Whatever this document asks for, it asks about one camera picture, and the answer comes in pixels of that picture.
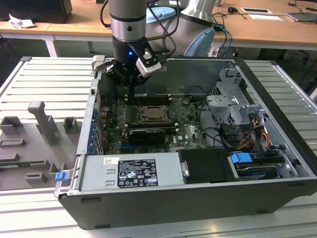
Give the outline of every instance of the circuit board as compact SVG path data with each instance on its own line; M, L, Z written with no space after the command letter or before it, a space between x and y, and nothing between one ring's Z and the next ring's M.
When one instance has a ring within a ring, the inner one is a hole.
M123 99L109 100L107 103L107 112L104 115L103 126L106 132L105 153L106 154L136 154L136 153L164 153L176 152L182 148L207 148L208 144L199 124L196 120L199 107L197 103L183 104L184 96L172 96L169 105L160 106L164 113L168 115L167 122L177 123L177 132L167 133L165 141L154 145L131 145L124 132L127 130L127 121L131 120L129 111L137 110L134 121L142 121L144 106L128 106Z

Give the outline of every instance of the wooden desk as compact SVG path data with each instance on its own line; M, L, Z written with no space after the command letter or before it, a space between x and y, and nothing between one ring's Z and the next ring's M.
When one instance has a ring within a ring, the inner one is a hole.
M105 28L99 18L102 4L95 0L72 0L73 12L65 24L51 24L46 30L50 35L105 36L112 37L110 29ZM104 10L104 21L110 23L109 8Z
M101 4L95 0L71 0L73 12L65 24L38 23L36 28L16 29L8 22L0 22L0 34L7 38L41 39L46 42L51 57L58 56L55 40L88 41L92 51L92 41L109 42L112 40L111 30L102 26L99 19ZM299 12L288 6L288 0L226 0L234 4L240 13L241 7L267 8L273 14L285 15L286 12ZM298 7L306 11L306 7L317 8L313 2L297 2ZM214 12L227 12L228 6L216 7ZM248 15L228 15L224 20L226 29L231 33L231 45L236 47L275 48L317 50L317 25L313 23L294 23L288 16L280 16L283 21L253 20ZM220 17L215 17L222 24ZM105 8L104 20L110 23L108 7ZM214 46L219 46L224 34L217 32Z
M298 9L288 6L288 0L227 0L240 13L245 13L241 7L264 8L272 12L268 15L285 15L287 12L299 12ZM313 2L297 1L297 7L306 12L306 7L317 8ZM228 6L223 4L215 7L213 12L227 13ZM314 23L294 23L289 16L279 16L282 21L253 20L249 15L227 15L224 20L226 29L232 35L232 46L259 47L277 49L317 49L317 25ZM222 19L215 16L217 22ZM215 41L224 40L224 35L217 32Z

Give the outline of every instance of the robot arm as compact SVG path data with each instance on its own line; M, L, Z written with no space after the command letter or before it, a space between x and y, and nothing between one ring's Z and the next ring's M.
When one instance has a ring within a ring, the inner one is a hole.
M146 0L108 0L108 4L114 61L107 75L134 94L134 87L145 83L166 59L155 54L145 37Z

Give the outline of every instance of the blue object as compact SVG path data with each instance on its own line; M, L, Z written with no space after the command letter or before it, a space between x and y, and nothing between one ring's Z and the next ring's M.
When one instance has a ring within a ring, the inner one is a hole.
M233 163L251 163L253 162L249 153L234 153L231 155Z
M204 30L192 41L192 43L190 43L184 53L184 56L207 57L208 49L213 42L214 34L215 30L212 27Z
M168 19L176 15L175 9L171 7L167 7L167 6L152 7L152 11L154 12L155 16L157 16L160 21ZM156 22L156 19L152 15L150 10L147 9L147 23L153 23L153 22Z
M92 146L92 145L89 145L88 147L87 147L87 150L88 151L92 151L94 149L94 147Z
M58 172L55 175L56 182L67 182L69 172Z

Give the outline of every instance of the cable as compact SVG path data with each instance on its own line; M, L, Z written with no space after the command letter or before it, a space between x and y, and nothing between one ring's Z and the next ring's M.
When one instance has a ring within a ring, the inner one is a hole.
M156 21L158 21L159 25L161 26L161 28L163 29L164 33L167 34L168 38L170 39L170 41L172 42L173 44L173 50L169 51L167 54L166 54L166 57L170 57L175 51L176 51L176 44L175 44L175 41L173 40L173 38L168 35L168 31L166 30L166 28L163 26L163 24L161 23L161 21L158 19L158 17L154 14L152 8L150 7L150 5L148 4L148 8L150 10L150 12L152 13L153 17L155 18Z
M171 33L167 33L167 35L149 37L149 38L147 38L148 41L160 40L160 39L169 37L169 36L173 35L173 34L177 31L177 29L178 29L178 23L179 23L179 14L180 14L180 10L179 10L179 0L176 0L176 3L177 3L177 20L176 20L175 29L174 29Z
M231 45L231 41L230 41L230 37L232 38L231 36L231 33L228 32L227 30L225 30L223 27L221 27L220 25L217 25L217 27L219 27L226 35L226 39L227 39L227 47L226 47L226 51L223 53L223 57L226 56L226 53L228 52L229 48L230 48L230 45Z
M305 77L307 76L307 74L311 71L311 69L313 68L313 66L315 65L315 63L317 63L317 59L314 61L314 63L312 64L312 66L310 66L310 68L305 72L304 76L302 77L301 81L298 83L298 85L301 85L301 83L304 81Z
M106 24L104 22L104 17L103 17L104 9L105 9L105 6L107 5L107 3L108 3L108 0L105 0L103 6L100 9L100 22L102 23L102 25L104 27L110 27L111 26L111 24Z

